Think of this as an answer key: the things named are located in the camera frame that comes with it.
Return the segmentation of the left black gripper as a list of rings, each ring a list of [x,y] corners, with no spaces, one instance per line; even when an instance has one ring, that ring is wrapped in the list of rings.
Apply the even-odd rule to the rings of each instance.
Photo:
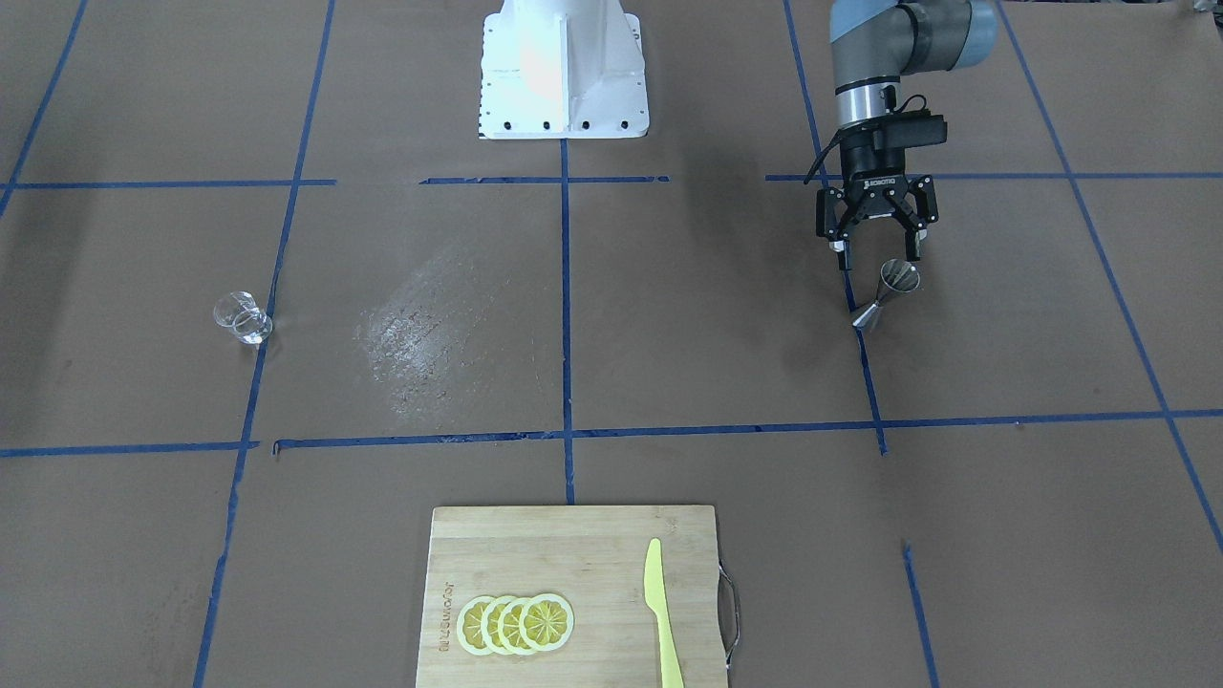
[[[907,262],[921,262],[929,226],[938,222],[934,178],[907,180],[903,137],[895,123],[857,123],[837,131],[843,188],[816,192],[816,231],[851,270],[850,230],[870,219],[892,218],[905,231]]]

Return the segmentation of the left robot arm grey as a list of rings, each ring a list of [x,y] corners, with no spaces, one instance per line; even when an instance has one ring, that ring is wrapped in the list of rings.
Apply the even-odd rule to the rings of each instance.
[[[920,262],[939,221],[929,174],[912,175],[906,154],[943,144],[949,127],[926,97],[903,97],[904,75],[950,73],[978,65],[996,48],[1000,20],[986,1],[837,1],[830,6],[838,127],[808,167],[815,178],[838,153],[839,186],[818,189],[816,230],[851,269],[861,222],[892,219],[904,231],[907,262]]]

